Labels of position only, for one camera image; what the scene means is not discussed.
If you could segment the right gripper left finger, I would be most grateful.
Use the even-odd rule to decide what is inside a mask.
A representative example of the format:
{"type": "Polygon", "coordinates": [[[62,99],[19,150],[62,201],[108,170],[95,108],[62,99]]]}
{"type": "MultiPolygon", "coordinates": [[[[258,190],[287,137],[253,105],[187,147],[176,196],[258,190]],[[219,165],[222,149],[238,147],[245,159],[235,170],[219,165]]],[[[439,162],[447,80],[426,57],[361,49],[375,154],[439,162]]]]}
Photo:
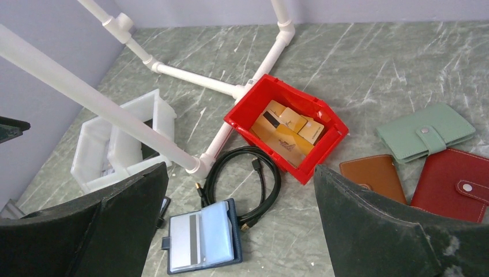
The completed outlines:
{"type": "Polygon", "coordinates": [[[2,276],[141,276],[168,185],[159,163],[74,200],[1,220],[2,276]]]}

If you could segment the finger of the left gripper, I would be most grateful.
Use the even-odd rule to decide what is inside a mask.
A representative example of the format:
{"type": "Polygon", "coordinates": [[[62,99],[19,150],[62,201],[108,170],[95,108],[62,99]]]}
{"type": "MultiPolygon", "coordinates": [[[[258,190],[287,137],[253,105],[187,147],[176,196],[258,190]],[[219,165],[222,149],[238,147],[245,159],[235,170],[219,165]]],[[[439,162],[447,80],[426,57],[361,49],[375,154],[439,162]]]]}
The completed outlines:
{"type": "Polygon", "coordinates": [[[20,121],[17,119],[12,119],[8,117],[1,118],[1,139],[0,143],[4,143],[16,137],[23,135],[24,131],[27,131],[31,128],[31,124],[29,122],[20,121]]]}

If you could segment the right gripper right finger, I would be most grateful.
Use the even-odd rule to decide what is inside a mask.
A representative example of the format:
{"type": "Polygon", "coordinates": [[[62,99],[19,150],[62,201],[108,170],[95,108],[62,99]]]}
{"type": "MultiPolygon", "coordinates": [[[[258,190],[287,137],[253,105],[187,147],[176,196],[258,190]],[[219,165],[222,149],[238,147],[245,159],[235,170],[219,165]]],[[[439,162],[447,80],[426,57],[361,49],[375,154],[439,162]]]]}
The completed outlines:
{"type": "Polygon", "coordinates": [[[488,226],[425,212],[324,165],[314,189],[336,276],[487,276],[488,226]]]}

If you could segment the blue card holder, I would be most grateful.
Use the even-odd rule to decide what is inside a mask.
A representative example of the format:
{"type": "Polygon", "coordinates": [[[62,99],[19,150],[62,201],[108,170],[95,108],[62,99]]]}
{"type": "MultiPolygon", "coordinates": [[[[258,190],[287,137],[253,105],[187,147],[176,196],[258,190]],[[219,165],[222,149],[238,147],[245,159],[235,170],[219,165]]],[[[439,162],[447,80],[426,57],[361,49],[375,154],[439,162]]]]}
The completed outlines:
{"type": "Polygon", "coordinates": [[[172,216],[168,223],[168,235],[163,237],[161,243],[161,248],[168,252],[167,274],[193,272],[241,263],[243,250],[234,199],[219,201],[194,212],[200,215],[201,263],[195,268],[170,272],[170,219],[174,217],[172,216]]]}

